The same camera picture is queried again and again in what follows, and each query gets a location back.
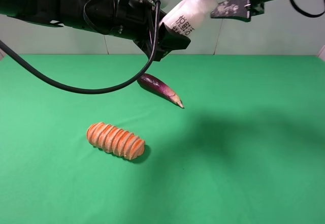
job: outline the white wall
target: white wall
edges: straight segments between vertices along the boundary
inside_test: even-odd
[[[170,11],[181,0],[171,0]],[[324,9],[322,0],[296,0],[310,13]],[[0,15],[0,38],[21,54],[142,54],[129,40],[69,27],[48,28]],[[289,0],[266,3],[266,13],[251,23],[208,19],[192,43],[174,54],[316,55],[325,44],[325,16],[312,19],[297,13]]]

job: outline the black wire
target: black wire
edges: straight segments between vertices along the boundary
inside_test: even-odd
[[[14,52],[12,49],[10,49],[4,42],[0,40],[0,49],[3,50],[8,56],[10,56],[12,59],[14,59],[18,64],[20,64],[23,68],[25,68],[27,71],[32,73],[34,76],[38,77],[42,81],[48,83],[49,85],[52,85],[56,88],[73,92],[73,93],[81,93],[81,94],[103,94],[103,93],[109,93],[113,91],[117,91],[119,89],[122,89],[124,87],[127,87],[128,85],[134,83],[138,78],[140,78],[150,67],[150,65],[153,62],[154,57],[156,56],[156,50],[157,50],[157,43],[158,43],[158,29],[159,29],[159,14],[160,14],[160,0],[156,2],[156,10],[155,10],[155,26],[154,26],[154,40],[153,40],[153,48],[151,51],[150,58],[148,62],[145,64],[145,66],[132,78],[127,80],[124,83],[118,84],[113,87],[109,88],[101,88],[101,89],[85,89],[85,88],[76,88],[71,87],[62,83],[59,83],[53,79],[50,79],[49,77],[45,76],[38,70],[36,70],[34,67],[32,67],[29,63],[27,63],[23,58],[21,58],[16,52]]]
[[[306,16],[306,17],[316,18],[316,17],[321,17],[322,15],[325,14],[325,11],[323,11],[323,12],[320,13],[320,14],[316,14],[316,15],[314,15],[314,14],[310,14],[310,13],[305,12],[305,11],[303,11],[302,9],[300,9],[300,8],[298,7],[298,5],[295,3],[294,0],[290,0],[290,3],[291,3],[291,5],[292,5],[292,7],[293,7],[297,12],[299,12],[300,14],[302,14],[302,15],[304,15],[304,16]]]

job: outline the orange ribbed toy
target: orange ribbed toy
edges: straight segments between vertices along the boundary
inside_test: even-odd
[[[103,122],[91,125],[86,136],[91,145],[126,159],[135,159],[144,152],[145,141],[139,136]]]

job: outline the green table surface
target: green table surface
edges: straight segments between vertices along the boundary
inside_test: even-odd
[[[71,86],[123,82],[141,55],[24,55]],[[0,223],[325,223],[325,64],[311,56],[173,56],[109,94],[51,87],[0,61]],[[93,148],[103,121],[146,140],[129,162]]]

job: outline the eggplant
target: eggplant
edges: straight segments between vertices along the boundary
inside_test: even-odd
[[[137,79],[137,82],[143,89],[152,92],[160,97],[163,97],[166,100],[184,109],[183,103],[178,95],[168,85],[166,85],[158,78],[145,73]]]

